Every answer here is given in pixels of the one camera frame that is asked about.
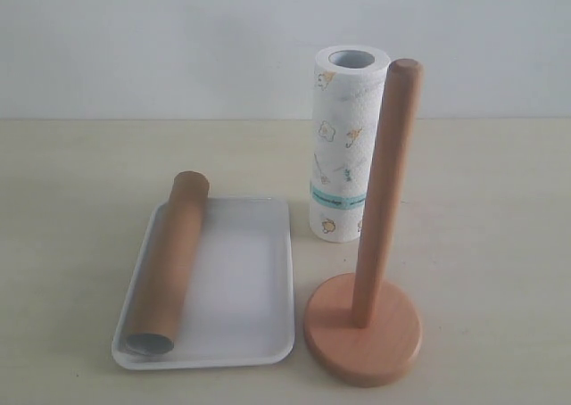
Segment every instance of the wooden base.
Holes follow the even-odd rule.
[[[305,341],[314,357],[348,384],[375,387],[404,376],[422,342],[420,317],[397,286],[380,286],[377,314],[366,328],[352,323],[355,275],[323,283],[310,297],[304,317]]]

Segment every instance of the paper towel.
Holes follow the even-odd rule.
[[[317,53],[314,69],[310,228],[329,242],[360,236],[388,55],[362,45]]]

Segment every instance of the tray rim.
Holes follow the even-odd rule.
[[[138,362],[133,363],[125,359],[125,352],[120,349],[120,335],[125,325],[125,319],[129,309],[129,305],[132,301],[133,292],[137,284],[136,278],[138,276],[141,264],[143,263],[143,256],[145,254],[146,246],[149,243],[149,238],[151,232],[153,231],[154,222],[159,209],[164,206],[167,201],[163,201],[157,204],[152,212],[151,216],[146,225],[145,234],[143,240],[139,246],[139,251],[137,255],[137,261],[133,268],[131,278],[129,280],[129,285],[123,304],[121,306],[119,320],[117,326],[115,327],[115,332],[112,338],[111,353],[115,362],[122,368],[129,370],[165,370],[165,369],[193,369],[193,368],[238,368],[238,367],[248,367],[248,366],[261,366],[261,365],[271,365],[278,363],[279,361],[285,359],[293,350],[295,343],[295,302],[294,302],[294,264],[292,259],[292,242],[291,242],[291,220],[289,213],[289,204],[285,198],[281,197],[271,197],[264,195],[216,195],[209,196],[209,201],[213,200],[243,200],[243,201],[274,201],[280,203],[282,210],[284,211],[284,231],[282,240],[285,240],[285,251],[286,251],[286,274],[287,274],[287,313],[288,313],[288,335],[286,342],[284,342],[283,348],[278,352],[254,358],[240,358],[240,359],[217,359],[217,360],[186,360],[186,361],[161,361],[161,362]]]

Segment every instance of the table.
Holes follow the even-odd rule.
[[[387,277],[419,307],[410,374],[362,390],[309,355],[302,313],[357,242],[308,227],[308,121],[0,122],[0,403],[478,404],[571,397],[571,120],[420,120]],[[153,207],[181,170],[285,197],[297,337],[258,368],[135,373],[111,340]]]

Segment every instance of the white tray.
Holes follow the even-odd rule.
[[[123,325],[164,204],[151,216],[112,356],[127,369],[175,369],[276,363],[294,346],[294,281],[287,202],[209,198],[201,242],[175,347],[160,357],[132,354]]]

